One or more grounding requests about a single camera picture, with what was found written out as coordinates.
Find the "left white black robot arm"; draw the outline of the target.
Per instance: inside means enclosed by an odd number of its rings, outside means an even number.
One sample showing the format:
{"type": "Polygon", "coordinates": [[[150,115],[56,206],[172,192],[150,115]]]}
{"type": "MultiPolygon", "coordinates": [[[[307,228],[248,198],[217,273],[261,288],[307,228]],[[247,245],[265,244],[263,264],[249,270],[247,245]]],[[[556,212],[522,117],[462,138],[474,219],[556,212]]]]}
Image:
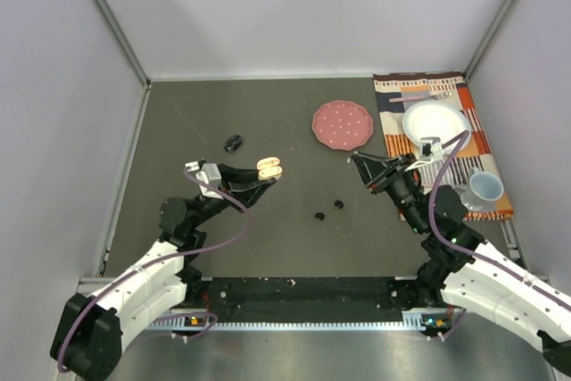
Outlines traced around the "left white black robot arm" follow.
{"type": "Polygon", "coordinates": [[[179,304],[197,304],[203,287],[193,272],[193,260],[236,241],[231,237],[207,246],[198,228],[227,208],[249,214],[277,183],[283,168],[270,156],[252,169],[188,162],[183,173],[200,193],[162,203],[161,234],[144,255],[107,286],[89,295],[76,293],[65,303],[50,350],[60,373],[107,379],[122,354],[155,320],[179,304]]]}

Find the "cream earbud charging case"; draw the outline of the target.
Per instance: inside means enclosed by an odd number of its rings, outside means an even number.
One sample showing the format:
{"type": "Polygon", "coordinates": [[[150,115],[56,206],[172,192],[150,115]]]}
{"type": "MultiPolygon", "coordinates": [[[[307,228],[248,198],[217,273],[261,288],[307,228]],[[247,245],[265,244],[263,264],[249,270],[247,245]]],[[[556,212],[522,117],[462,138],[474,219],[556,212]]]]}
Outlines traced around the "cream earbud charging case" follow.
{"type": "Polygon", "coordinates": [[[263,159],[259,160],[256,164],[256,169],[258,171],[258,173],[257,173],[258,180],[279,179],[283,174],[283,168],[281,167],[281,161],[279,158],[277,158],[275,156],[270,156],[270,157],[263,158],[263,159]],[[270,159],[273,159],[273,165],[267,166],[266,168],[262,168],[263,166],[261,164],[264,162],[264,160],[270,160],[270,159]],[[265,170],[265,169],[273,169],[275,171],[275,174],[269,178],[261,177],[260,171],[265,170]]]}

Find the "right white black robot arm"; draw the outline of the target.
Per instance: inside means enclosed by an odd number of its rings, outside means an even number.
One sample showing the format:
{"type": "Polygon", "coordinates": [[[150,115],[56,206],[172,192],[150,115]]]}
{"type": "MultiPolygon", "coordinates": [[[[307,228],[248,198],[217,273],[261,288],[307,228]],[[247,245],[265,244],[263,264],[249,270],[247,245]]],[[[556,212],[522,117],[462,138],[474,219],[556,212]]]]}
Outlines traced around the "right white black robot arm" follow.
{"type": "Polygon", "coordinates": [[[429,260],[418,270],[418,299],[474,312],[542,353],[558,372],[570,373],[570,298],[505,257],[468,224],[466,207],[448,185],[426,192],[411,168],[411,153],[349,157],[367,190],[387,194],[429,260]]]}

